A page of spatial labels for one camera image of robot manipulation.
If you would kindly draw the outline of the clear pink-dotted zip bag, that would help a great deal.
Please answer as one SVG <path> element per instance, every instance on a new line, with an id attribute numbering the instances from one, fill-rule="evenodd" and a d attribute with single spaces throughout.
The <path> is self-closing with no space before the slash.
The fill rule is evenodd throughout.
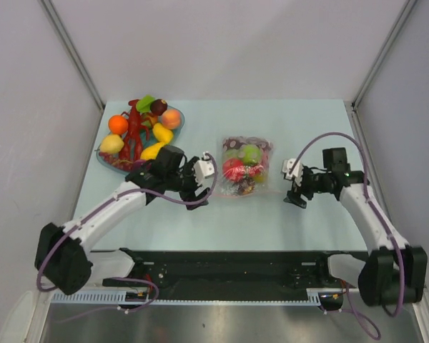
<path id="1" fill-rule="evenodd" d="M 240 149 L 223 151 L 221 145 L 220 173 L 217 182 L 217 193 L 225 197 L 246 197 L 255 192 L 259 192 L 267 187 L 269 176 L 271 151 L 262 151 L 262 161 L 255 165 L 244 164 L 244 176 L 238 182 L 231 182 L 222 176 L 222 165 L 228 159 L 239 159 Z"/>

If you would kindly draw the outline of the green apple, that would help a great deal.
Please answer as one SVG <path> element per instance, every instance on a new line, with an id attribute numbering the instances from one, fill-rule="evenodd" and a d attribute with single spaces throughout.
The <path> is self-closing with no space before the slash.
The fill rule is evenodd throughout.
<path id="1" fill-rule="evenodd" d="M 238 157 L 243 164 L 255 165 L 262 161 L 262 151 L 254 144 L 246 144 L 240 148 Z"/>

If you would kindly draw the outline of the red grape bunch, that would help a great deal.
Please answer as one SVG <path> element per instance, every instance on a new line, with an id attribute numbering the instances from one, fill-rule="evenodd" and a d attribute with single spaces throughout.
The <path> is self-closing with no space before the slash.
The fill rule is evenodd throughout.
<path id="1" fill-rule="evenodd" d="M 255 145 L 264 151 L 271 151 L 273 149 L 272 142 L 259 138 L 259 137 L 248 137 L 248 136 L 230 136 L 222 141 L 223 151 L 228 151 L 232 149 L 240 149 L 244 145 Z"/>

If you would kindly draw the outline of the dark red plum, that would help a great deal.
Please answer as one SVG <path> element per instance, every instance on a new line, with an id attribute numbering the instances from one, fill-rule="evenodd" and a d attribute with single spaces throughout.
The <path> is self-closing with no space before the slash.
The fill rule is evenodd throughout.
<path id="1" fill-rule="evenodd" d="M 168 109 L 168 103 L 163 99 L 155 99 L 150 105 L 154 116 L 161 116 Z"/>

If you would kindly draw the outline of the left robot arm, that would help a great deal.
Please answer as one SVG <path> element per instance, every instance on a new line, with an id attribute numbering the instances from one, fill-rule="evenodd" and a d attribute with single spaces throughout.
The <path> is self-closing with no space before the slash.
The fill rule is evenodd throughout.
<path id="1" fill-rule="evenodd" d="M 156 198 L 188 210 L 207 205 L 213 188 L 202 184 L 206 179 L 216 181 L 217 174 L 215 158 L 209 152 L 188 159 L 181 149 L 163 146 L 155 159 L 133 168 L 118 188 L 88 213 L 61 226 L 50 222 L 41 229 L 34 262 L 37 289 L 58 289 L 71 295 L 88 283 L 105 279 L 118 279 L 130 286 L 140 283 L 144 269 L 129 253 L 119 249 L 91 258 L 94 246 Z"/>

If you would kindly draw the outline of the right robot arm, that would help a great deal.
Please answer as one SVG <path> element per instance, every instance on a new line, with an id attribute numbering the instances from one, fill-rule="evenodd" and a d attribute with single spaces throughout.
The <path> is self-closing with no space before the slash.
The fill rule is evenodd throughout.
<path id="1" fill-rule="evenodd" d="M 340 279 L 358 288 L 369 307 L 418 303 L 423 298 L 428 256 L 413 247 L 386 217 L 363 171 L 353 171 L 344 148 L 325 149 L 316 172 L 296 159 L 285 160 L 282 175 L 291 188 L 285 201 L 302 209 L 315 194 L 331 194 L 349 213 L 368 249 L 365 261 L 333 254 L 315 269 L 316 280 L 331 287 Z"/>

